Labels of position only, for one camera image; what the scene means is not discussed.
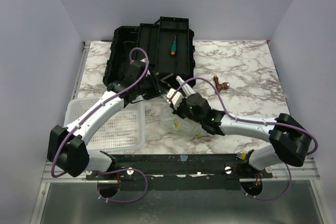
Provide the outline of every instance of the copper pipe fitting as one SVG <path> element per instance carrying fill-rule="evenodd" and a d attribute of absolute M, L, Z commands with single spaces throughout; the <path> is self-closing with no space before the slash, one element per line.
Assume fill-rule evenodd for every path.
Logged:
<path fill-rule="evenodd" d="M 226 90 L 230 87 L 230 83 L 228 83 L 228 82 L 219 83 L 217 76 L 214 76 L 214 81 L 215 81 L 216 88 L 217 88 L 218 92 L 220 92 L 222 89 Z"/>

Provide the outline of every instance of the bolt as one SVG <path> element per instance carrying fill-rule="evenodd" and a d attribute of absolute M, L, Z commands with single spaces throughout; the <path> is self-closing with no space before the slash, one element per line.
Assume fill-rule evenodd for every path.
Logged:
<path fill-rule="evenodd" d="M 226 166 L 226 167 L 224 168 L 224 170 L 225 170 L 225 173 L 226 173 L 226 174 L 231 174 L 231 173 L 232 173 L 232 169 L 231 169 L 231 167 L 229 167 L 229 166 Z"/>
<path fill-rule="evenodd" d="M 129 176 L 133 175 L 133 173 L 134 173 L 134 170 L 127 170 L 127 174 Z"/>
<path fill-rule="evenodd" d="M 267 166 L 267 167 L 265 168 L 265 171 L 266 171 L 267 173 L 272 173 L 272 167 Z"/>

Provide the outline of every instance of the clear plastic bag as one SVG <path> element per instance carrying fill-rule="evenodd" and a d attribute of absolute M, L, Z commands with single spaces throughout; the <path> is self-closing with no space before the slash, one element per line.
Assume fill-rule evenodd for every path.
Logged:
<path fill-rule="evenodd" d="M 161 111 L 160 120 L 163 127 L 171 133 L 181 136 L 195 136 L 203 137 L 209 136 L 209 134 L 202 129 L 201 125 L 191 121 L 190 119 L 182 119 L 177 115 L 174 115 L 173 110 L 169 107 L 165 107 Z"/>

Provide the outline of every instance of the open toolbox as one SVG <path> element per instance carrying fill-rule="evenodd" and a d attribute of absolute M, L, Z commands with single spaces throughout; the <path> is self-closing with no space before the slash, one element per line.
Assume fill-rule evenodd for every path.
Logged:
<path fill-rule="evenodd" d="M 129 67 L 129 53 L 134 47 L 144 49 L 150 61 L 150 68 L 166 89 L 177 88 L 176 76 L 186 80 L 194 77 L 195 60 L 193 53 L 194 32 L 189 29 L 189 19 L 160 17 L 154 24 L 121 26 L 114 31 L 111 55 L 107 61 L 103 83 L 120 79 Z M 173 41 L 176 41 L 176 54 L 171 54 Z M 144 58 L 142 52 L 134 52 L 133 59 Z M 189 82 L 193 87 L 196 81 Z"/>

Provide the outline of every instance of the white plastic basket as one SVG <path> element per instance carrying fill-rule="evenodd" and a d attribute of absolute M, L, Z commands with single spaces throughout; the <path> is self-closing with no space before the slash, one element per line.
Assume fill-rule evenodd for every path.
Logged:
<path fill-rule="evenodd" d="M 77 98 L 69 102 L 64 125 L 83 115 L 97 97 Z M 140 148 L 145 141 L 145 110 L 143 102 L 129 104 L 111 117 L 93 136 L 88 150 L 124 151 Z"/>

